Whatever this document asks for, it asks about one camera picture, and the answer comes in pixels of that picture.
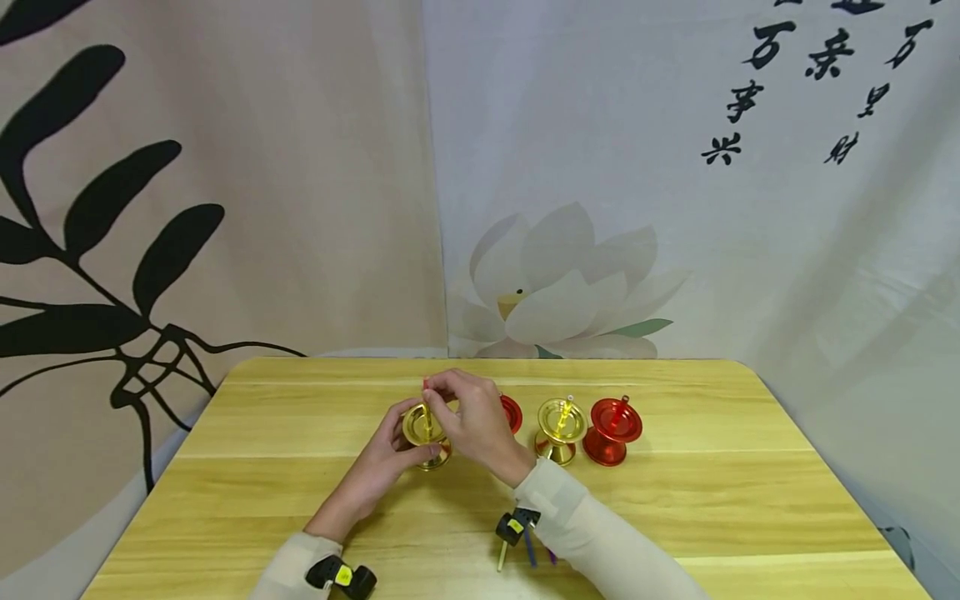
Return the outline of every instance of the person's right hand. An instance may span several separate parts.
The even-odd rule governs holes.
[[[423,400],[457,451],[515,488],[537,463],[537,455],[514,439],[496,384],[459,369],[427,378]],[[446,403],[456,397],[454,413]]]

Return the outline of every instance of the yellow label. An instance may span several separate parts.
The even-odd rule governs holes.
[[[333,578],[333,581],[336,582],[338,586],[343,586],[345,588],[346,586],[350,585],[351,581],[353,581],[353,571],[350,570],[350,567],[342,564],[340,566],[340,570],[337,571],[337,576]]]

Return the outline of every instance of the hand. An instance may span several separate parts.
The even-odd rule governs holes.
[[[336,490],[303,528],[304,532],[344,543],[353,525],[373,513],[377,501],[404,470],[440,453],[438,444],[413,446],[403,437],[403,413],[421,402],[420,398],[407,398],[390,407]]]
[[[514,439],[495,383],[451,369],[428,378],[426,387],[423,400],[457,452],[483,465],[511,488],[526,479],[537,456]],[[460,400],[457,413],[446,405],[454,397]]]

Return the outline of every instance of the black clip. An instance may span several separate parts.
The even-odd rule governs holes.
[[[367,600],[376,586],[376,575],[373,571],[362,565],[351,569],[335,555],[311,566],[304,579],[317,589],[325,588],[327,582],[332,581],[350,600]]]
[[[496,536],[511,546],[516,546],[523,537],[523,530],[527,527],[536,527],[538,521],[540,521],[540,513],[517,507],[512,515],[504,513],[500,518],[500,522],[496,524]]]

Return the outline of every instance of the yo-yo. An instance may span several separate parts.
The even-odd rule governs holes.
[[[430,414],[426,404],[418,404],[403,416],[403,437],[413,445],[439,444],[440,452],[425,463],[417,465],[423,470],[441,467],[450,458],[450,441],[440,423]]]
[[[534,438],[534,451],[561,467],[577,454],[577,442],[587,434],[587,416],[573,402],[573,396],[552,398],[537,412],[540,431]]]
[[[507,415],[507,423],[510,425],[510,431],[516,435],[516,432],[520,430],[520,426],[523,424],[523,411],[520,410],[520,405],[516,403],[516,400],[506,394],[500,395],[500,404],[503,406],[503,412]]]
[[[627,444],[643,433],[643,420],[629,396],[597,400],[590,418],[593,426],[584,437],[584,452],[599,465],[616,467],[627,458]]]

